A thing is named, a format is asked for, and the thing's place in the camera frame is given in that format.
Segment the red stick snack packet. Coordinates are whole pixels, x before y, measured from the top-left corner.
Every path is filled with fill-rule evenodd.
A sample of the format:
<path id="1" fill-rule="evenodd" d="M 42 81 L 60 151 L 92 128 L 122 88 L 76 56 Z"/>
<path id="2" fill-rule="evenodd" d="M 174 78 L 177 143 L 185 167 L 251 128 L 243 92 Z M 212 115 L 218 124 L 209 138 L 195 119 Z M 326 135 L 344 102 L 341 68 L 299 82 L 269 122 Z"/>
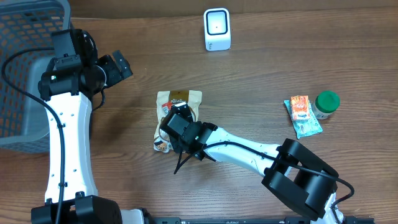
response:
<path id="1" fill-rule="evenodd" d="M 168 115 L 168 113 L 169 113 L 170 110 L 171 110 L 171 107 L 172 107 L 171 102 L 167 102 L 167 103 L 164 103 L 164 104 L 162 105 L 162 110 L 163 110 L 163 112 L 164 112 L 165 115 Z"/>

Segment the snack bag with red label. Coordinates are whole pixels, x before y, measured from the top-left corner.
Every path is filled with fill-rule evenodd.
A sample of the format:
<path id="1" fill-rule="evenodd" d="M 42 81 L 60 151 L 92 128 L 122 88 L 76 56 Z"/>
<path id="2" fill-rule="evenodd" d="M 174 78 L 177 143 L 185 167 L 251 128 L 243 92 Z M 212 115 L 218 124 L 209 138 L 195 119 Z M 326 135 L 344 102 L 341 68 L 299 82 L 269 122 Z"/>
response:
<path id="1" fill-rule="evenodd" d="M 199 106 L 202 102 L 203 93 L 197 90 L 172 90 L 172 91 L 159 91 L 157 94 L 157 120 L 158 125 L 154 134 L 153 147 L 155 151 L 168 153 L 173 150 L 170 143 L 169 136 L 160 130 L 160 124 L 166 117 L 162 110 L 162 105 L 171 102 L 172 106 L 177 103 L 187 102 L 194 121 L 198 121 Z"/>

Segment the teal wet wipes pack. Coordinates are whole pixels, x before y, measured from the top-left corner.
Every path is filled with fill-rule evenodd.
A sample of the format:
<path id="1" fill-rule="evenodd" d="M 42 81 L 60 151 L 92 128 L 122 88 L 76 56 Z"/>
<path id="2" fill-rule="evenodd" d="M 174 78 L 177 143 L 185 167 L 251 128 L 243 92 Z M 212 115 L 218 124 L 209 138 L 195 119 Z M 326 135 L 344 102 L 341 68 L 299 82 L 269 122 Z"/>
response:
<path id="1" fill-rule="evenodd" d="M 297 139 L 323 132 L 323 128 L 316 119 L 310 103 L 308 103 L 308 108 L 310 112 L 310 119 L 292 121 L 293 127 L 297 134 Z"/>

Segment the small orange box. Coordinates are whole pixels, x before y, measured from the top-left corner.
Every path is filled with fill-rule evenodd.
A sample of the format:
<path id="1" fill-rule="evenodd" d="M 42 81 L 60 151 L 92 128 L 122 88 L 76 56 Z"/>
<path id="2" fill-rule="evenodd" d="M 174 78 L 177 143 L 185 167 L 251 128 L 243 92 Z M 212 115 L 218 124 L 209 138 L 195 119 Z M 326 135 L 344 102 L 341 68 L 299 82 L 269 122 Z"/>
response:
<path id="1" fill-rule="evenodd" d="M 297 95 L 290 98 L 290 107 L 292 120 L 310 119 L 310 103 L 307 95 Z"/>

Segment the green lid jar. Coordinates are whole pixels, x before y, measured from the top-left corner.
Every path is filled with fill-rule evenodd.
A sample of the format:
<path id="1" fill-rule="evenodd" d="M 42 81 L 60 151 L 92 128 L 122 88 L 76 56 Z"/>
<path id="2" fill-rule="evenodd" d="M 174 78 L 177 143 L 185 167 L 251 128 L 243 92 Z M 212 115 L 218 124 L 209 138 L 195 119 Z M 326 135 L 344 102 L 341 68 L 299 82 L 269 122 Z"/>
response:
<path id="1" fill-rule="evenodd" d="M 312 104 L 316 119 L 327 119 L 340 106 L 340 97 L 333 91 L 321 92 Z"/>

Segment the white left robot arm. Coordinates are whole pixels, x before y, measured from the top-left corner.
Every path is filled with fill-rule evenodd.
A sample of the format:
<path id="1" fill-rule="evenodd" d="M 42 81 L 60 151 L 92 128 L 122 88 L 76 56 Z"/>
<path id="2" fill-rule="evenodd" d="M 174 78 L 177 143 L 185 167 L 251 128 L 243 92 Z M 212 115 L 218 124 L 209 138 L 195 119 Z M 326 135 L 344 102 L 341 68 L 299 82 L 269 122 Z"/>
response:
<path id="1" fill-rule="evenodd" d="M 122 210 L 99 197 L 91 168 L 91 99 L 130 77 L 128 62 L 120 51 L 98 57 L 81 29 L 54 32 L 51 40 L 55 56 L 38 82 L 49 123 L 49 179 L 32 223 L 150 223 L 144 209 Z"/>

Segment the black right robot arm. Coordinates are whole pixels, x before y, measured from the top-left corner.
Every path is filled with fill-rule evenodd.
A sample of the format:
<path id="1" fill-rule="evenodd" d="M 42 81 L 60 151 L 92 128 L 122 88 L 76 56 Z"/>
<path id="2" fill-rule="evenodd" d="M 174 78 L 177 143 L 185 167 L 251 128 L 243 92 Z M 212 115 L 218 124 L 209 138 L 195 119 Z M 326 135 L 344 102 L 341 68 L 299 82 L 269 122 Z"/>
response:
<path id="1" fill-rule="evenodd" d="M 215 124 L 194 121 L 186 103 L 171 107 L 160 130 L 179 154 L 229 162 L 260 175 L 265 188 L 312 223 L 344 220 L 337 207 L 337 171 L 298 141 L 278 145 L 237 137 Z"/>

